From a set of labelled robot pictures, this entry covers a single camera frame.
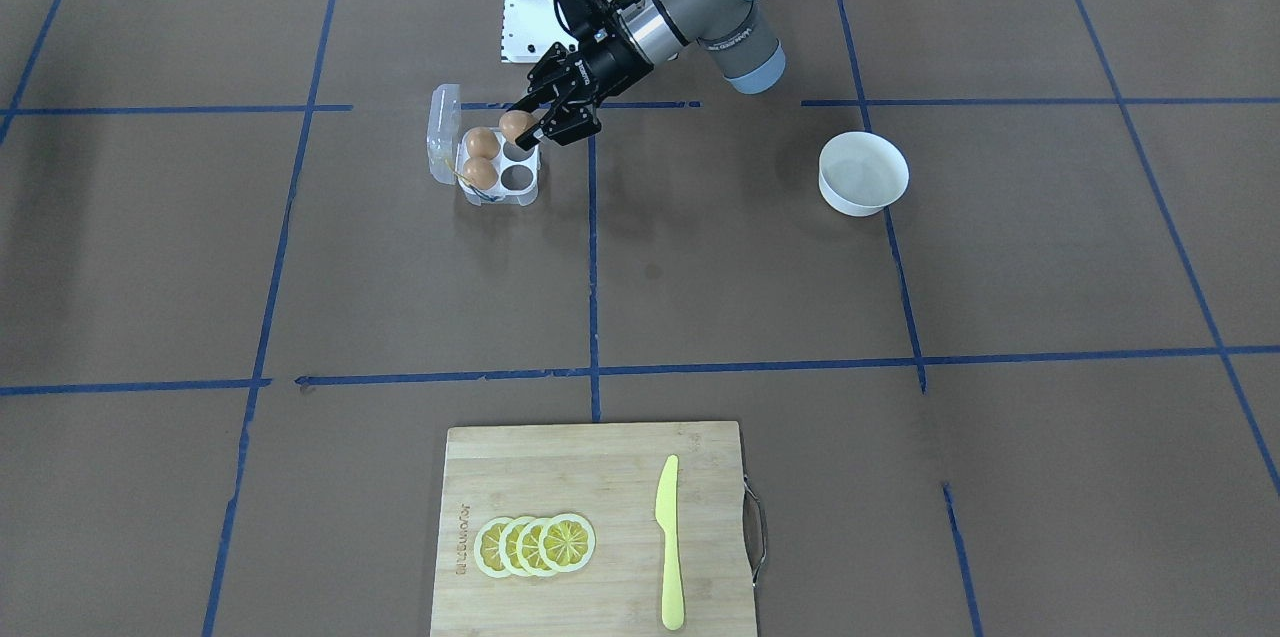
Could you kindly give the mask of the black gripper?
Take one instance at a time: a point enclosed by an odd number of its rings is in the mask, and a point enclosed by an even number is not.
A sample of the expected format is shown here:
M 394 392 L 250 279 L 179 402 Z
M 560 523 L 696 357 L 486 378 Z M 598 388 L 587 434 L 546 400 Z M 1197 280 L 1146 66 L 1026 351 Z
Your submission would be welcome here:
M 654 69 L 622 37 L 573 50 L 552 43 L 527 72 L 526 93 L 506 107 L 503 116 L 511 113 L 518 122 L 530 122 L 512 141 L 518 148 L 531 151 L 544 141 L 568 146 L 598 136 L 603 125 L 596 109 L 607 98 L 631 90 Z

